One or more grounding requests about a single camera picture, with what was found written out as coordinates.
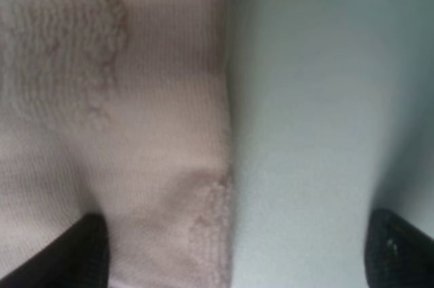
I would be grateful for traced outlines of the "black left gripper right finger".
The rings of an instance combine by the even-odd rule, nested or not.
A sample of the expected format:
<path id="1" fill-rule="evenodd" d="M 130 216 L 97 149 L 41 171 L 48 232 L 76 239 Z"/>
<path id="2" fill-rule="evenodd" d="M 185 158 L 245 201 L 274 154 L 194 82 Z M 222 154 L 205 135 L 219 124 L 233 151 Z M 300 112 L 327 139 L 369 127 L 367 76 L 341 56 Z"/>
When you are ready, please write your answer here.
<path id="1" fill-rule="evenodd" d="M 432 287 L 433 239 L 388 209 L 369 218 L 364 266 L 369 287 Z"/>

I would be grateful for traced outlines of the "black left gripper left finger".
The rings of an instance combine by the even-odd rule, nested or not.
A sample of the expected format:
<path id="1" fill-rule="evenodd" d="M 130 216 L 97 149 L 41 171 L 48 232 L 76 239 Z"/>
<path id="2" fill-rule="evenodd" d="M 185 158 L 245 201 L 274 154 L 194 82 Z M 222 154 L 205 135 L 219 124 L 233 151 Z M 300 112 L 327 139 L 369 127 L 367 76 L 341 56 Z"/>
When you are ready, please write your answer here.
<path id="1" fill-rule="evenodd" d="M 107 287 L 110 244 L 104 217 L 90 213 L 1 279 L 2 287 Z"/>

